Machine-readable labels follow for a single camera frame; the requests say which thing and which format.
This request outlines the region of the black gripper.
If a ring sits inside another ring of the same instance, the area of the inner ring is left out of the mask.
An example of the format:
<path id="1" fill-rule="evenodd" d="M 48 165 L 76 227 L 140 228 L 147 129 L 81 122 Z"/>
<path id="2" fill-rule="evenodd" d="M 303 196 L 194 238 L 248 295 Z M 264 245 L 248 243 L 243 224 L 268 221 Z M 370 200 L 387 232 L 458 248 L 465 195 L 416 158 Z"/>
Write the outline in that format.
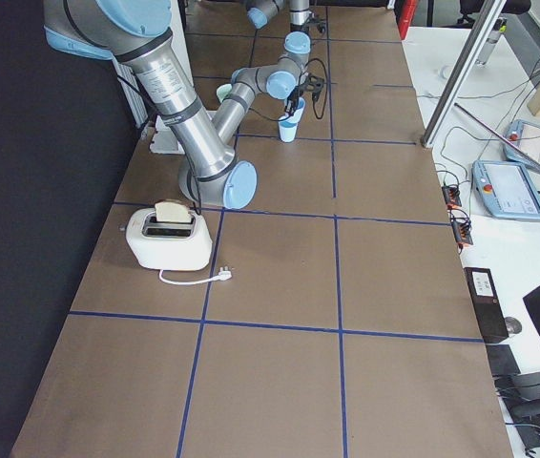
<path id="1" fill-rule="evenodd" d="M 313 112 L 316 112 L 316 104 L 321 98 L 321 93 L 323 91 L 323 78 L 315 76 L 313 74 L 308 74 L 304 81 L 297 86 L 290 95 L 285 99 L 285 113 L 287 115 L 292 115 L 296 108 L 297 102 L 300 97 L 303 97 L 306 93 L 311 93 L 311 100 L 313 105 Z"/>

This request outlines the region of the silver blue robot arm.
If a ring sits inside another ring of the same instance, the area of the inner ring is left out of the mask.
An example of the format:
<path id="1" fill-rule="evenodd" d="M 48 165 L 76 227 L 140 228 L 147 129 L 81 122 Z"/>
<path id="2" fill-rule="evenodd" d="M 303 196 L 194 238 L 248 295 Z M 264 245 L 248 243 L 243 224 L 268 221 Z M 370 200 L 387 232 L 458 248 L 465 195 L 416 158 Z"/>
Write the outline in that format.
<path id="1" fill-rule="evenodd" d="M 241 4 L 257 30 L 268 25 L 283 9 L 288 9 L 290 31 L 309 33 L 311 28 L 316 28 L 321 34 L 326 32 L 326 21 L 310 9 L 308 0 L 245 0 Z"/>
<path id="2" fill-rule="evenodd" d="M 277 63 L 235 71 L 231 90 L 209 115 L 172 48 L 168 1 L 46 1 L 46 38 L 58 51 L 116 60 L 130 67 L 151 97 L 163 124 L 175 135 L 185 159 L 179 188 L 190 200 L 241 209 L 253 199 L 255 167 L 238 158 L 228 142 L 258 94 L 298 107 L 308 76 L 308 27 L 316 20 L 306 1 L 249 1 L 246 12 L 258 29 L 283 7 L 290 9 L 291 32 Z"/>

